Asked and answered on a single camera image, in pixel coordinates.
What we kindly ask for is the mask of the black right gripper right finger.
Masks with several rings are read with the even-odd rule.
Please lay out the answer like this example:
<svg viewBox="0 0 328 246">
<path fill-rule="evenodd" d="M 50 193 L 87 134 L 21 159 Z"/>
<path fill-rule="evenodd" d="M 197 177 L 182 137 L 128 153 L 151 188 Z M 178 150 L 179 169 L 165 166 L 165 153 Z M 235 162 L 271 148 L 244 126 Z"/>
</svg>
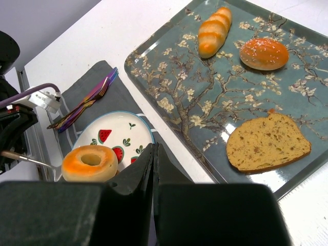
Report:
<svg viewBox="0 0 328 246">
<path fill-rule="evenodd" d="M 158 245 L 291 245 L 271 190 L 260 184 L 195 184 L 154 153 L 154 217 Z"/>
</svg>

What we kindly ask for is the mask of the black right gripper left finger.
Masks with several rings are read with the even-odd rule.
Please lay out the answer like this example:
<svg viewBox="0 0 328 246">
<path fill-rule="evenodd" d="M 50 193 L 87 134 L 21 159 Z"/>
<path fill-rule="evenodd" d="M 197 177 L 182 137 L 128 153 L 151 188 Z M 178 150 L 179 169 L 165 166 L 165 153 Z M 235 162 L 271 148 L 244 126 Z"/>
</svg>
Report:
<svg viewBox="0 0 328 246">
<path fill-rule="evenodd" d="M 153 154 L 108 182 L 1 183 L 1 245 L 147 245 Z"/>
</svg>

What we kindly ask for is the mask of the orange glazed donut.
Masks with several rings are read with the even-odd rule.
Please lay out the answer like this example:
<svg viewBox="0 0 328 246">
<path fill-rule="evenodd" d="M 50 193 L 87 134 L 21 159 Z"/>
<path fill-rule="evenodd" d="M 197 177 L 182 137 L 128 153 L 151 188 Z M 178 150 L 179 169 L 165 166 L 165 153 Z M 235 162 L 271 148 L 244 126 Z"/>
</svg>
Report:
<svg viewBox="0 0 328 246">
<path fill-rule="evenodd" d="M 105 182 L 116 175 L 118 159 L 111 148 L 88 145 L 69 152 L 63 159 L 61 173 L 66 181 Z"/>
</svg>

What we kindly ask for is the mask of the striped long bread roll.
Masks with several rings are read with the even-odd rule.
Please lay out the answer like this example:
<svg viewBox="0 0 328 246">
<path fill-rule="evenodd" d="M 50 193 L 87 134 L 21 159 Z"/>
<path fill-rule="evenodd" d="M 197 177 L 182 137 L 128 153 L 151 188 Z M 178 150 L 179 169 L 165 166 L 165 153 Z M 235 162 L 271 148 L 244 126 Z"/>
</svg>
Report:
<svg viewBox="0 0 328 246">
<path fill-rule="evenodd" d="M 221 7 L 205 20 L 198 30 L 198 53 L 201 58 L 214 56 L 223 46 L 232 24 L 229 8 Z"/>
</svg>

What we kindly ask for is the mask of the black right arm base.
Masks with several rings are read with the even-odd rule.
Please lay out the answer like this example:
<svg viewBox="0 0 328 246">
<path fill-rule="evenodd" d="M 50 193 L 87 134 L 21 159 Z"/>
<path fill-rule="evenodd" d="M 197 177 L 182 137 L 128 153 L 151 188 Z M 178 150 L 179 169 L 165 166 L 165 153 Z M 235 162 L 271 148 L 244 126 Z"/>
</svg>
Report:
<svg viewBox="0 0 328 246">
<path fill-rule="evenodd" d="M 13 105 L 11 109 L 1 108 L 1 151 L 27 153 L 24 133 L 38 122 L 32 108 Z"/>
</svg>

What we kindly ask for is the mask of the brown bread slice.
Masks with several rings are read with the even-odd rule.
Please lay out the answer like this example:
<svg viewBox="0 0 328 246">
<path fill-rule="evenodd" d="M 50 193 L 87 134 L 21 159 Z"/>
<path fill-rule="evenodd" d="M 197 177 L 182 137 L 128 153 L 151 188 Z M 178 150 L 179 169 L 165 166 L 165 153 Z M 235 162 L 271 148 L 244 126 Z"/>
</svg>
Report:
<svg viewBox="0 0 328 246">
<path fill-rule="evenodd" d="M 244 173 L 269 171 L 309 155 L 311 142 L 287 115 L 270 112 L 244 122 L 229 136 L 229 163 Z"/>
</svg>

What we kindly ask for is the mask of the white watermelon pattern plate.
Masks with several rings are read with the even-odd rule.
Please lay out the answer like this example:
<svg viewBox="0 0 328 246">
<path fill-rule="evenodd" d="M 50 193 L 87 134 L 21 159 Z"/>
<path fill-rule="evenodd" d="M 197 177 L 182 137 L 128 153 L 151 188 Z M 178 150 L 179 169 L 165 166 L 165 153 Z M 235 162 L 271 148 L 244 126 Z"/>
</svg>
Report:
<svg viewBox="0 0 328 246">
<path fill-rule="evenodd" d="M 106 146 L 118 158 L 118 170 L 137 160 L 148 144 L 155 143 L 151 129 L 138 115 L 114 111 L 92 121 L 78 137 L 74 148 L 86 145 Z"/>
</svg>

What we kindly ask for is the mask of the iridescent fork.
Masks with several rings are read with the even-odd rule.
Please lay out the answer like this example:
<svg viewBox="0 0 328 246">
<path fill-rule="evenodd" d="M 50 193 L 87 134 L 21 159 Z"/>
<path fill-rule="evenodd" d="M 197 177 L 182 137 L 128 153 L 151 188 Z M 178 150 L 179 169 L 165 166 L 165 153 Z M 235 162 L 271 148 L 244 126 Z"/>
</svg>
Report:
<svg viewBox="0 0 328 246">
<path fill-rule="evenodd" d="M 89 97 L 87 100 L 83 101 L 76 109 L 74 109 L 68 115 L 63 117 L 59 122 L 49 125 L 47 129 L 59 130 L 60 128 L 62 128 L 67 121 L 73 119 L 77 114 L 79 114 L 83 107 L 86 107 L 89 104 L 93 104 L 96 100 L 102 98 L 103 95 L 105 94 L 108 84 L 109 84 L 109 78 L 107 77 L 103 82 L 102 87 L 96 93 L 94 93 L 94 95 Z"/>
</svg>

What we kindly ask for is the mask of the iridescent knife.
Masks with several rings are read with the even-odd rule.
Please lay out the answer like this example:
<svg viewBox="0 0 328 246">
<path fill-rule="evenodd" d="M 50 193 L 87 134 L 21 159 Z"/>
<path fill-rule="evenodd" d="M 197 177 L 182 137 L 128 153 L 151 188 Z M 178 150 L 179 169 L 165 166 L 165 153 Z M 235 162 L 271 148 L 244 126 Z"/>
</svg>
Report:
<svg viewBox="0 0 328 246">
<path fill-rule="evenodd" d="M 54 124 L 54 128 L 61 133 L 69 128 L 84 112 L 84 110 L 92 106 L 97 100 L 101 99 L 109 85 L 118 75 L 118 69 L 115 67 L 103 82 L 100 82 L 68 115 L 63 117 L 58 123 Z"/>
</svg>

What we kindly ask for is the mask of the grey striped placemat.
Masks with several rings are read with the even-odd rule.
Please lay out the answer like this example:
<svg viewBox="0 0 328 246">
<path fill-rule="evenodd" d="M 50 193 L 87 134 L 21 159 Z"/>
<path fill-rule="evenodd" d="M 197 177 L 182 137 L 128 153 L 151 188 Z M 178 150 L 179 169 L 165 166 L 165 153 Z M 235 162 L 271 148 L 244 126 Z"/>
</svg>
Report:
<svg viewBox="0 0 328 246">
<path fill-rule="evenodd" d="M 80 79 L 78 79 L 68 90 L 62 93 L 62 105 L 59 109 L 61 115 L 65 115 L 73 110 L 73 107 L 83 99 L 87 93 L 112 71 L 112 67 L 104 60 L 93 65 Z M 185 169 L 176 159 L 170 148 L 167 146 L 161 135 L 155 130 L 146 116 L 143 115 L 132 95 L 122 83 L 119 77 L 115 78 L 102 99 L 86 110 L 82 116 L 62 133 L 55 132 L 61 153 L 66 156 L 75 145 L 81 134 L 88 137 L 89 143 L 100 144 L 98 135 L 87 134 L 84 131 L 96 129 L 96 125 L 102 123 L 107 126 L 109 119 L 117 113 L 125 113 L 134 117 L 139 123 L 146 124 L 147 131 L 151 131 L 154 143 L 162 144 L 171 163 L 187 178 L 191 179 Z"/>
</svg>

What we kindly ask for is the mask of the floral teal serving tray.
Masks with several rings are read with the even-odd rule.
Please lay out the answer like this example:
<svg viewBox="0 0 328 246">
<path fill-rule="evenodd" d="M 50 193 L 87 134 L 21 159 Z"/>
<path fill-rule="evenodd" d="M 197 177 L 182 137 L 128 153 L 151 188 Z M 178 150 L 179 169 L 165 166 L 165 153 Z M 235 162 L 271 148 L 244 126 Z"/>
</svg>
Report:
<svg viewBox="0 0 328 246">
<path fill-rule="evenodd" d="M 232 26 L 218 54 L 198 54 L 198 29 L 220 7 Z M 288 63 L 275 71 L 247 68 L 239 49 L 252 38 L 284 44 Z M 327 37 L 247 1 L 192 1 L 125 61 L 131 81 L 181 142 L 220 183 L 258 182 L 282 198 L 327 163 Z M 243 122 L 268 110 L 288 115 L 311 153 L 262 174 L 239 172 L 226 143 Z"/>
</svg>

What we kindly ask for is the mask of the round sesame bun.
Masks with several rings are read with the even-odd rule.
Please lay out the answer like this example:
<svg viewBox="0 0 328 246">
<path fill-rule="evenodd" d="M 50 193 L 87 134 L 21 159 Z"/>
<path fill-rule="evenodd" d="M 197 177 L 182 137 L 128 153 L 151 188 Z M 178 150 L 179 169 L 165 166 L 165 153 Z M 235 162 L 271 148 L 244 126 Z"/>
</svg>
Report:
<svg viewBox="0 0 328 246">
<path fill-rule="evenodd" d="M 247 41 L 239 51 L 241 61 L 248 67 L 271 71 L 280 69 L 289 61 L 289 52 L 280 42 L 269 38 Z"/>
</svg>

